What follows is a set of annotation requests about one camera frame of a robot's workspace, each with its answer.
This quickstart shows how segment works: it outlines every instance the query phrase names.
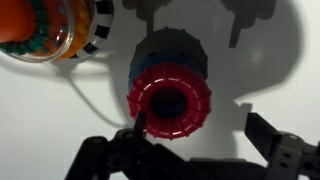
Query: red spool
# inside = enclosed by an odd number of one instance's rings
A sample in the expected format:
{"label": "red spool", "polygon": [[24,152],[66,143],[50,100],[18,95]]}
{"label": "red spool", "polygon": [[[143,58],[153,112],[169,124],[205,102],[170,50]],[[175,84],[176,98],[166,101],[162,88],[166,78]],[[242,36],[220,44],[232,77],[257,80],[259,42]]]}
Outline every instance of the red spool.
{"label": "red spool", "polygon": [[[163,88],[180,91],[187,100],[184,111],[174,118],[164,118],[151,107],[151,98]],[[132,82],[127,100],[130,116],[146,113],[147,132],[154,137],[175,139],[189,136],[203,126],[211,111],[211,91],[205,80],[187,65],[164,62],[145,68]]]}

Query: striped black and white ring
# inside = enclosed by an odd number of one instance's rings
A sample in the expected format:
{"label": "striped black and white ring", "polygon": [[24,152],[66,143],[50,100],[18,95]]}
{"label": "striped black and white ring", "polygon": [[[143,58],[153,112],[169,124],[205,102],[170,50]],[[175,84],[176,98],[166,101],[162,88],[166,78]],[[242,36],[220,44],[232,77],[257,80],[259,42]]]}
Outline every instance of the striped black and white ring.
{"label": "striped black and white ring", "polygon": [[87,42],[70,59],[84,59],[93,56],[103,47],[109,35],[113,15],[114,6],[112,0],[95,0],[94,16]]}

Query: white surface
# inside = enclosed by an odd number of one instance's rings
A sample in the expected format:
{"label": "white surface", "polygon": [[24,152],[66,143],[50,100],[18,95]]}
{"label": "white surface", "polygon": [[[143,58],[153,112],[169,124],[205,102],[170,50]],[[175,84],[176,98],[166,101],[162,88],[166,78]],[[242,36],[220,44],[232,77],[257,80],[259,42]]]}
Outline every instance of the white surface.
{"label": "white surface", "polygon": [[[238,105],[251,103],[253,111],[279,130],[316,144],[320,140],[318,7],[319,0],[278,0],[274,17],[243,30],[235,50],[227,47],[233,14],[220,1],[175,0],[160,8],[156,29],[186,29],[209,56],[213,112],[204,128],[189,138],[149,139],[185,159],[239,157],[264,164],[241,131],[248,107]],[[121,125],[131,121],[125,101],[129,62],[146,33],[135,10],[124,9],[115,0],[115,12],[105,52],[77,66],[72,79],[105,117]],[[119,129],[88,108],[58,72],[49,63],[26,64],[1,55],[0,179],[63,179],[86,137],[112,139]]]}

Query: hole in red gear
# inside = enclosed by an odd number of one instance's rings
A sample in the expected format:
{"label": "hole in red gear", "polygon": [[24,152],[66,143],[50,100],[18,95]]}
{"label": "hole in red gear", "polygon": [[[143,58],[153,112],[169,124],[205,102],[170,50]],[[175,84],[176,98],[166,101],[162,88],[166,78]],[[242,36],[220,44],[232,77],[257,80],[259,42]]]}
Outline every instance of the hole in red gear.
{"label": "hole in red gear", "polygon": [[163,118],[175,118],[187,108],[187,98],[178,89],[163,87],[158,89],[150,101],[151,110]]}

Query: black mechanical arm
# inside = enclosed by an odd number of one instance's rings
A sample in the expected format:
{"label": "black mechanical arm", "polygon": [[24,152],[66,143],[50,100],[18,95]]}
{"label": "black mechanical arm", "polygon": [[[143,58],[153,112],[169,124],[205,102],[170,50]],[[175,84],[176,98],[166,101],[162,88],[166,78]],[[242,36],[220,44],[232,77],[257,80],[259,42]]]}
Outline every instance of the black mechanical arm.
{"label": "black mechanical arm", "polygon": [[320,180],[320,143],[312,146],[300,137],[281,133],[256,113],[249,113],[245,134],[269,162],[267,167],[245,160],[191,159],[186,162],[145,137],[141,112],[133,129],[86,139],[65,180],[108,180],[122,171],[132,180],[295,180],[305,175]]}

